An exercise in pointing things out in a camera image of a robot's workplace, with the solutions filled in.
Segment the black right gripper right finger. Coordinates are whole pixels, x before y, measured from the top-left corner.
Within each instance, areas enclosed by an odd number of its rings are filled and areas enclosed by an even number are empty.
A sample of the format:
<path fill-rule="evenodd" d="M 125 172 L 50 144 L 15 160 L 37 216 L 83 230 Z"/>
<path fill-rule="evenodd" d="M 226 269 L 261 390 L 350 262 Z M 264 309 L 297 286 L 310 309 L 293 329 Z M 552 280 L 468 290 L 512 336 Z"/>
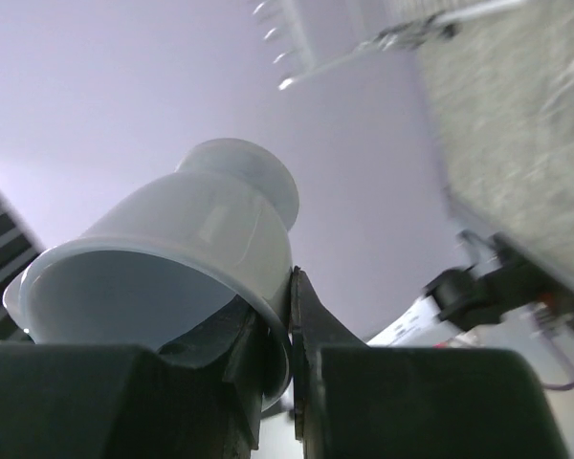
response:
<path fill-rule="evenodd" d="M 371 347 L 290 281 L 295 435 L 307 458 L 566 458 L 533 368 L 508 349 Z"/>

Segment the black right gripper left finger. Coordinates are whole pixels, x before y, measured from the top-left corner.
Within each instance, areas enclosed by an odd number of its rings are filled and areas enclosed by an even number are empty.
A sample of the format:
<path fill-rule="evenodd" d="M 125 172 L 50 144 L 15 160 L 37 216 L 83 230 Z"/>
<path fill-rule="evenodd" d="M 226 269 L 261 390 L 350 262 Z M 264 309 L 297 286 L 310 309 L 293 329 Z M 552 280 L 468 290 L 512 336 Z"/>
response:
<path fill-rule="evenodd" d="M 247 458 L 261 320 L 241 298 L 158 351 L 0 343 L 0 458 Z"/>

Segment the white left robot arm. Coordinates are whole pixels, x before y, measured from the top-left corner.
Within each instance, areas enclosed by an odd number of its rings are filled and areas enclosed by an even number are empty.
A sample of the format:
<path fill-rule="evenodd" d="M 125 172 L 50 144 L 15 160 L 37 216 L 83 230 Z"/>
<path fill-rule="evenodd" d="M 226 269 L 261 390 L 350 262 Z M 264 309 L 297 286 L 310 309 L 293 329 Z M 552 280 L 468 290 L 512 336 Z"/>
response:
<path fill-rule="evenodd" d="M 450 268 L 430 281 L 370 346 L 408 345 L 446 325 L 457 338 L 479 326 L 499 325 L 521 307 L 532 306 L 544 331 L 564 324 L 574 332 L 574 284 L 502 233 L 484 238 L 458 233 L 470 256 L 467 267 Z"/>

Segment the light blue footed cup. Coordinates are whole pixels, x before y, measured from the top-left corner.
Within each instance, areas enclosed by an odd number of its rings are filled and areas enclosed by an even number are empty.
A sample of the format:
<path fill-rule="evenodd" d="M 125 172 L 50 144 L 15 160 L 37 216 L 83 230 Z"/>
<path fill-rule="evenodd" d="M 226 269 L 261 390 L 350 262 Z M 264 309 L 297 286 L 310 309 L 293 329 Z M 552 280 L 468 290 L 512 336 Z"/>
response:
<path fill-rule="evenodd" d="M 79 237 L 41 253 L 2 302 L 38 344 L 157 350 L 241 298 L 271 337 L 269 408 L 291 378 L 289 230 L 298 209 L 295 180 L 270 151 L 202 142 Z"/>

